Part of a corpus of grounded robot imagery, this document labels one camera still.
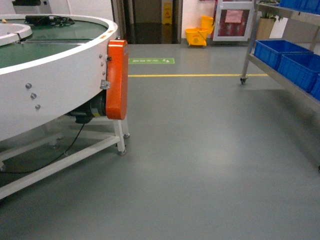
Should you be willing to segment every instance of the yellow floor line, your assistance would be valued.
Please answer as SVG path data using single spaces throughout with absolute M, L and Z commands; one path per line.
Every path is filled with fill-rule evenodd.
M 130 78 L 163 78 L 163 77 L 240 77 L 239 74 L 149 74 L 129 75 Z M 248 77 L 266 77 L 267 74 L 247 74 Z

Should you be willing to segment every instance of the potted plant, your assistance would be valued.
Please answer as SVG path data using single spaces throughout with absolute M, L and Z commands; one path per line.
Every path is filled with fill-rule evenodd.
M 259 4 L 278 4 L 280 0 L 260 0 Z M 262 12 L 262 15 L 259 20 L 257 32 L 255 39 L 264 40 L 269 39 L 272 28 L 274 27 L 275 21 L 277 20 L 276 15 L 273 15 L 269 12 Z

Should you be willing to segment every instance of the doorway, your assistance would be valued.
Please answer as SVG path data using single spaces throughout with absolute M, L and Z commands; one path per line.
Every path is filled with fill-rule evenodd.
M 115 22 L 121 38 L 129 44 L 179 44 L 181 42 L 182 3 L 172 0 L 172 24 L 163 24 L 159 0 L 113 0 Z

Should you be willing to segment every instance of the green floor sign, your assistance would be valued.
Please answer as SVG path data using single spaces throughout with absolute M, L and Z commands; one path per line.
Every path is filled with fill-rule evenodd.
M 129 64 L 175 64 L 175 59 L 167 57 L 129 58 Z

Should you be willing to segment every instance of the metal shelf rack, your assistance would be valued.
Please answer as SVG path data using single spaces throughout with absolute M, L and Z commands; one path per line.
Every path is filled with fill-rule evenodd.
M 268 12 L 280 17 L 293 19 L 299 22 L 308 23 L 312 25 L 316 25 L 317 30 L 314 33 L 313 40 L 310 44 L 309 50 L 313 51 L 315 49 L 316 43 L 317 43 L 317 35 L 320 30 L 320 15 L 308 13 L 308 12 L 302 12 L 297 11 L 291 8 L 285 8 L 280 7 L 279 4 L 266 4 L 266 3 L 259 3 L 257 4 L 256 1 L 254 2 L 254 16 L 252 21 L 252 32 L 250 37 L 250 43 L 247 48 L 247 53 L 245 57 L 245 61 L 243 64 L 242 74 L 240 76 L 241 84 L 244 84 L 247 77 L 247 70 L 249 62 L 252 62 L 255 64 L 258 68 L 260 68 L 262 71 L 264 71 L 267 75 L 269 75 L 271 78 L 273 78 L 276 82 L 278 82 L 282 87 L 287 89 L 291 94 L 293 94 L 297 99 L 305 103 L 307 106 L 309 106 L 312 110 L 315 112 L 320 113 L 320 101 L 315 99 L 313 96 L 311 96 L 309 93 L 302 90 L 300 87 L 296 86 L 294 83 L 292 83 L 290 80 L 288 80 L 286 77 L 278 73 L 276 70 L 269 67 L 267 64 L 265 64 L 263 61 L 258 59 L 252 54 L 252 49 L 254 46 L 254 42 L 256 39 L 256 33 L 258 28 L 258 21 L 257 16 L 258 12 Z

